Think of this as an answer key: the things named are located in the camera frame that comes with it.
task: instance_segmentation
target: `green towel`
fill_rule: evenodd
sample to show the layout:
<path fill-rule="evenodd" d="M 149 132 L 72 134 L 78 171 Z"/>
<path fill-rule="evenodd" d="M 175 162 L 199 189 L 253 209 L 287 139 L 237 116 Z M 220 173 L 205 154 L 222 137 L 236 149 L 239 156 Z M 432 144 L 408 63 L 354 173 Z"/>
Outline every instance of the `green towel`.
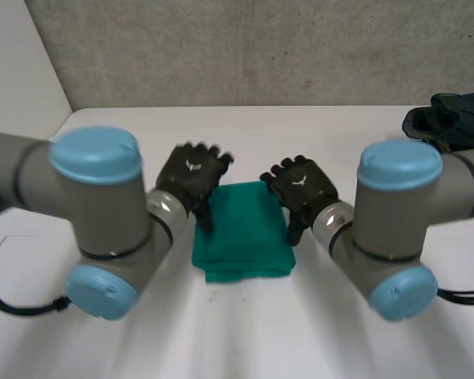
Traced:
<path fill-rule="evenodd" d="M 197 227 L 192 262 L 207 282 L 289 275 L 295 266 L 286 223 L 264 182 L 219 186 L 210 200 L 214 230 Z"/>

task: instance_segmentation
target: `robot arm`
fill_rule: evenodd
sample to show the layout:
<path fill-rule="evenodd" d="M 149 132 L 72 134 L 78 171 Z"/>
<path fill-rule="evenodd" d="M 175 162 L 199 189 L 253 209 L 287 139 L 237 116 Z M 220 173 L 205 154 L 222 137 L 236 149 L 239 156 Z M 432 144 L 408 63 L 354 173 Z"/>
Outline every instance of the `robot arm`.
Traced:
<path fill-rule="evenodd" d="M 286 171 L 295 180 L 320 175 Z M 420 261 L 423 242 L 430 225 L 474 217 L 474 150 L 440 156 L 414 141 L 373 144 L 360 159 L 354 208 L 338 200 L 325 177 L 324 186 L 310 185 L 320 197 L 335 192 L 331 201 L 319 207 L 319 197 L 297 191 L 304 206 L 292 209 L 287 191 L 276 190 L 284 172 L 276 172 L 276 178 L 262 179 L 296 219 L 312 227 L 315 239 L 381 316 L 399 321 L 431 304 L 438 285 Z"/>
<path fill-rule="evenodd" d="M 69 220 L 81 261 L 66 279 L 68 297 L 95 317 L 118 319 L 231 163 L 219 150 L 194 150 L 176 148 L 157 189 L 145 193 L 137 141 L 124 130 L 79 129 L 52 143 L 0 133 L 0 212 L 16 207 Z M 192 172 L 182 162 L 181 170 L 186 155 L 205 159 L 206 169 Z"/>

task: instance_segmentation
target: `black wire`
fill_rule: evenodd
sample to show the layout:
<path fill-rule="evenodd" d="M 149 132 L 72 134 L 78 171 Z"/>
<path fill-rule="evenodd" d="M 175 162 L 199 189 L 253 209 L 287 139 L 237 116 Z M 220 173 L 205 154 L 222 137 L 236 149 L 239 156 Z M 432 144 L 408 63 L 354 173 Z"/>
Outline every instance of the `black wire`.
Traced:
<path fill-rule="evenodd" d="M 41 314 L 57 311 L 60 312 L 66 309 L 71 303 L 70 299 L 66 296 L 55 299 L 51 304 L 45 306 L 35 306 L 35 307 L 16 307 L 11 306 L 4 302 L 0 298 L 0 310 L 5 313 L 13 314 L 15 316 L 30 317 L 30 316 L 39 316 Z"/>
<path fill-rule="evenodd" d="M 474 306 L 474 291 L 451 291 L 439 288 L 437 296 L 447 302 L 464 306 Z"/>

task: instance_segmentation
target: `white tabletop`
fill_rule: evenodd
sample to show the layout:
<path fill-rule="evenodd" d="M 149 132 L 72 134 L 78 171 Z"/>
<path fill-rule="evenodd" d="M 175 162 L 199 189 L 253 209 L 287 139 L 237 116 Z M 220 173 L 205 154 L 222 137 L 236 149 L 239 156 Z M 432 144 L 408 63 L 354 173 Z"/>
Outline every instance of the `white tabletop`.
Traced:
<path fill-rule="evenodd" d="M 147 187 L 187 140 L 234 153 L 225 183 L 257 180 L 284 157 L 304 154 L 352 203 L 359 154 L 372 142 L 404 138 L 408 109 L 93 109 L 73 114 L 60 133 L 90 125 L 129 130 L 141 146 Z M 0 379 L 474 378 L 474 307 L 439 299 L 416 319 L 388 323 L 310 232 L 288 278 L 206 284 L 190 262 L 193 225 L 123 320 L 97 320 L 75 306 L 31 320 L 0 314 Z M 15 304 L 59 295 L 78 259 L 66 221 L 27 212 L 0 218 L 0 243 L 0 294 Z M 474 289 L 474 220 L 432 227 L 423 261 L 442 287 Z"/>

